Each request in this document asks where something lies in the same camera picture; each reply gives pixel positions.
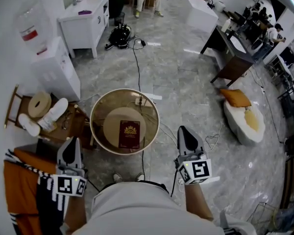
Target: drawer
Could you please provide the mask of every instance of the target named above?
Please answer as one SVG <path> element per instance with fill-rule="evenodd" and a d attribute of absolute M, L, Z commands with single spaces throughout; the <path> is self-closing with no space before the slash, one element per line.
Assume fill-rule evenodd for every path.
<path fill-rule="evenodd" d="M 109 22 L 109 9 L 106 8 L 106 11 L 103 13 L 104 16 L 104 25 L 106 25 Z"/>
<path fill-rule="evenodd" d="M 96 14 L 94 15 L 94 18 L 92 19 L 92 23 L 91 23 L 91 28 L 92 28 L 93 41 L 95 46 L 97 46 L 97 43 L 99 42 L 101 34 L 104 30 L 103 7 L 99 8 Z"/>

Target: sink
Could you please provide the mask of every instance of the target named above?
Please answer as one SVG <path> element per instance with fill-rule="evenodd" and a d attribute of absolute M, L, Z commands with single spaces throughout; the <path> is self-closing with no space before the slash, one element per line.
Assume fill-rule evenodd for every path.
<path fill-rule="evenodd" d="M 232 44 L 234 45 L 234 47 L 237 50 L 239 50 L 239 51 L 241 51 L 243 53 L 246 53 L 245 48 L 242 46 L 242 44 L 240 43 L 240 41 L 235 36 L 232 36 L 230 38 L 230 41 L 232 42 Z"/>

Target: white cabinet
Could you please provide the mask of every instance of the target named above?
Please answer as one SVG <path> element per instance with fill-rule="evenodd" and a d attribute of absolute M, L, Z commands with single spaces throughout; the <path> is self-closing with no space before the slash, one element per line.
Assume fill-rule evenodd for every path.
<path fill-rule="evenodd" d="M 89 10 L 91 14 L 79 15 Z M 83 0 L 71 4 L 59 19 L 71 57 L 74 49 L 91 48 L 97 57 L 96 47 L 106 26 L 109 26 L 109 0 Z"/>
<path fill-rule="evenodd" d="M 80 100 L 80 81 L 61 37 L 54 38 L 47 51 L 35 56 L 31 71 L 46 92 L 70 102 Z"/>

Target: white sofa chair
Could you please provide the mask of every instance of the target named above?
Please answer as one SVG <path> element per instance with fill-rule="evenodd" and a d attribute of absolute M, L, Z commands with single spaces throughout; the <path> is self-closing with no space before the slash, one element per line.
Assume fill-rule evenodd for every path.
<path fill-rule="evenodd" d="M 247 109 L 251 110 L 256 116 L 258 131 L 255 131 L 247 124 L 245 120 L 245 107 L 233 107 L 225 100 L 223 109 L 231 130 L 237 136 L 241 144 L 254 146 L 263 139 L 266 128 L 264 117 L 254 103 L 251 103 L 251 106 L 247 107 Z"/>

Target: gray tile floor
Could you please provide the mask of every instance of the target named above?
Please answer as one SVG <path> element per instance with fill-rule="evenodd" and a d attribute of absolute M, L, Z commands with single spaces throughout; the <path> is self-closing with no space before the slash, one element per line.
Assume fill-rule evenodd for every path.
<path fill-rule="evenodd" d="M 132 27 L 137 37 L 146 42 L 161 44 L 136 51 L 142 91 L 163 97 L 162 100 L 155 101 L 156 106 L 161 121 L 174 132 L 180 125 L 187 125 L 204 140 L 207 135 L 218 133 L 223 124 L 219 142 L 209 153 L 213 175 L 220 176 L 220 181 L 203 185 L 202 190 L 216 222 L 223 209 L 234 217 L 247 220 L 259 202 L 267 201 L 279 206 L 285 161 L 283 145 L 278 141 L 268 102 L 252 75 L 258 83 L 264 84 L 279 139 L 283 141 L 286 136 L 286 122 L 277 100 L 279 93 L 271 84 L 270 75 L 263 65 L 250 68 L 245 77 L 238 79 L 230 87 L 241 89 L 251 101 L 256 102 L 266 122 L 265 136 L 258 146 L 241 145 L 229 129 L 223 114 L 223 97 L 219 88 L 224 87 L 226 81 L 217 79 L 214 84 L 210 83 L 218 69 L 211 51 L 207 49 L 208 55 L 184 51 L 188 49 L 200 52 L 209 35 L 183 23 L 179 10 L 183 2 L 163 0 L 163 18 L 146 9 L 136 19 L 130 7 L 125 6 L 123 9 L 125 23 Z M 105 30 L 97 48 L 97 59 L 92 58 L 91 50 L 76 52 L 73 64 L 81 81 L 82 98 L 118 88 L 138 89 L 138 70 L 133 51 L 116 47 L 109 51 L 104 50 L 112 29 L 111 26 Z M 94 97 L 86 100 L 81 103 L 81 107 L 89 114 L 96 99 Z M 164 183 L 171 191 L 175 171 L 173 160 L 176 156 L 177 149 L 173 142 L 159 131 L 156 141 L 144 155 L 147 180 Z M 112 182 L 114 171 L 127 181 L 133 180 L 142 172 L 142 154 L 122 157 L 96 150 L 86 151 L 85 157 L 90 179 L 99 188 Z M 91 199 L 96 193 L 89 185 L 86 191 L 88 215 Z M 185 206 L 185 194 L 179 191 L 177 185 L 174 200 Z"/>

